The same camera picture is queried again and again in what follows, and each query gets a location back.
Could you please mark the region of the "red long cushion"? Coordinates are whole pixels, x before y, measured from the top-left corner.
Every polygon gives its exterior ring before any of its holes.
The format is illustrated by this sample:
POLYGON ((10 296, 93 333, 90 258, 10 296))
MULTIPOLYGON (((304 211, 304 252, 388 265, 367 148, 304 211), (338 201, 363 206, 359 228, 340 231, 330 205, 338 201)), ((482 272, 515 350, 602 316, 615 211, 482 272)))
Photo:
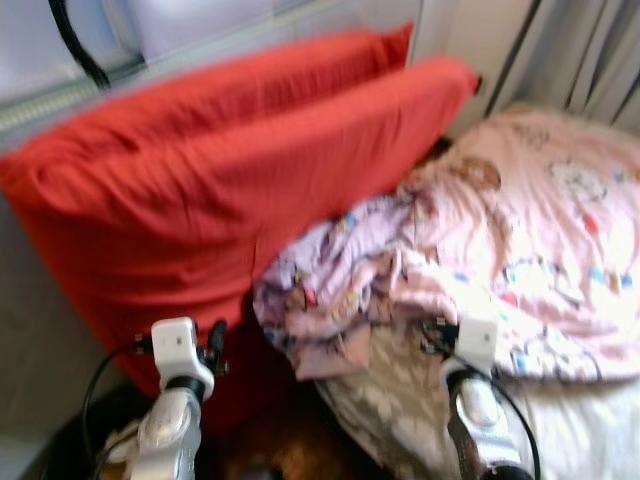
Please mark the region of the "red long cushion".
POLYGON ((92 145, 137 148, 282 113, 403 67, 412 32, 404 23, 270 47, 115 96, 72 116, 67 128, 92 145))
POLYGON ((216 435, 292 379, 247 324, 253 282, 312 225, 396 186, 471 99, 476 77, 462 61, 431 58, 137 148, 91 143, 65 122, 4 157, 0 193, 102 346, 169 317, 228 321, 230 371, 204 411, 216 435))

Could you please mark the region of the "pink cartoon print blanket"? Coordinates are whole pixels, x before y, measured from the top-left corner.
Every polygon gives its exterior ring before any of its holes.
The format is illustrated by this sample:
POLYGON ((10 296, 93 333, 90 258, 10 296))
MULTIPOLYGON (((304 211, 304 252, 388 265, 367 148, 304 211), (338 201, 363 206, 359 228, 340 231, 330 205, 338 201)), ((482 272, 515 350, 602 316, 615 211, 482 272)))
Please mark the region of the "pink cartoon print blanket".
POLYGON ((285 248, 255 317, 302 379, 364 370, 372 330, 436 317, 493 317, 516 378, 635 379, 639 160, 632 134, 504 111, 285 248))

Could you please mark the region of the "beige quilted bedspread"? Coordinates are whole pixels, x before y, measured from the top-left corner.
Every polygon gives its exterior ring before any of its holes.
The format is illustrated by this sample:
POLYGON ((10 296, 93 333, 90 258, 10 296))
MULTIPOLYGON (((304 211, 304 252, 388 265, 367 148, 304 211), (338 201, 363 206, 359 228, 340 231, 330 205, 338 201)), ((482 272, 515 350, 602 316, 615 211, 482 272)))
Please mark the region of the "beige quilted bedspread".
POLYGON ((640 480, 640 381, 503 380, 538 444, 541 480, 640 480))

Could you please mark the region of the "grey pleated curtain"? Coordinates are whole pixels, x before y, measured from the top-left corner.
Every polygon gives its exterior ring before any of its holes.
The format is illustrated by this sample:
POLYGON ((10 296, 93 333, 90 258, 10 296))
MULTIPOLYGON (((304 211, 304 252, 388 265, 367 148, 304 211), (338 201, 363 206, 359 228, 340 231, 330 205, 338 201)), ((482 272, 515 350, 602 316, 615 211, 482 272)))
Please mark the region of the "grey pleated curtain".
POLYGON ((640 0, 541 0, 503 102, 639 132, 640 0))

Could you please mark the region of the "bed with beige floral sheet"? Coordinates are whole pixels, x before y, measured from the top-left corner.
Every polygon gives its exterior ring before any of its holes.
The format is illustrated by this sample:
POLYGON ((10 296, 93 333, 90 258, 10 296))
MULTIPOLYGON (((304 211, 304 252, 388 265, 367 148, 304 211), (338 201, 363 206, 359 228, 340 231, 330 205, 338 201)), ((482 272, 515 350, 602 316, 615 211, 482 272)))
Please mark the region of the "bed with beige floral sheet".
MULTIPOLYGON (((440 379, 443 360, 421 351, 419 323, 378 326, 366 369, 311 380, 343 429, 398 479, 462 480, 447 431, 451 413, 440 379)), ((516 378, 497 366, 495 379, 500 385, 506 379, 604 383, 516 378)))

